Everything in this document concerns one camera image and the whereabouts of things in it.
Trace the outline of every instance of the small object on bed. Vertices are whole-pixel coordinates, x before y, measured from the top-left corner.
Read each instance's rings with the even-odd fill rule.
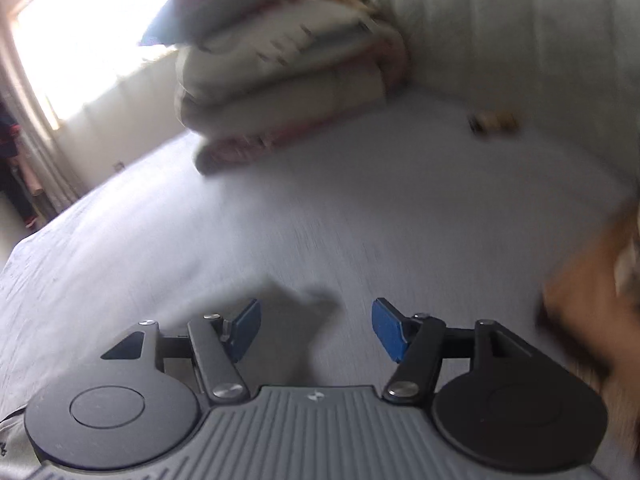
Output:
[[[471,131],[478,137],[489,134],[514,135],[520,129],[516,117],[507,111],[480,112],[469,117]]]
[[[27,405],[26,431],[46,461],[30,478],[70,478],[66,468],[102,480],[174,478],[187,465],[199,478],[280,480],[289,463],[297,478],[351,480],[368,468],[368,478],[386,480],[398,457],[411,478],[600,478],[589,464],[606,428],[602,401],[496,321],[448,328],[378,298],[372,328],[399,363],[380,397],[372,386],[268,385],[252,397],[234,364],[260,320],[254,300],[231,322],[190,320],[188,336],[164,335],[152,320],[133,326]],[[194,363],[199,388],[162,373],[176,357]],[[472,365],[436,393],[447,358]]]

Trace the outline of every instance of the stack of folded blankets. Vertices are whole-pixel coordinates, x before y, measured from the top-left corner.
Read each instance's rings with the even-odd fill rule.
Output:
[[[180,44],[177,115],[207,174],[244,163],[404,79],[402,37],[361,0],[169,0],[141,44]]]

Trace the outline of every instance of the curtain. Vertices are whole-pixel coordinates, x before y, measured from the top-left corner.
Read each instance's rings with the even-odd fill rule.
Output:
[[[0,92],[6,108],[20,123],[20,140],[29,163],[57,212],[76,202],[86,189],[56,145],[18,56],[7,13],[0,7]]]

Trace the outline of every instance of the logo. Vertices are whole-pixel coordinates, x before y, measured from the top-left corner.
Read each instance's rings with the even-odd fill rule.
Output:
[[[306,398],[312,400],[313,402],[320,402],[324,399],[324,393],[315,390],[312,394],[308,394]]]

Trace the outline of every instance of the clothing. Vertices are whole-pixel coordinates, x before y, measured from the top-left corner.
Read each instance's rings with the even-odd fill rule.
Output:
[[[0,189],[14,205],[25,225],[32,224],[36,218],[36,211],[5,158],[0,158]]]
[[[0,157],[11,158],[18,155],[18,147],[14,135],[18,129],[15,119],[11,117],[0,102]]]
[[[400,33],[362,9],[282,2],[180,49],[176,113],[206,138],[194,163],[210,174],[383,103],[407,67]]]

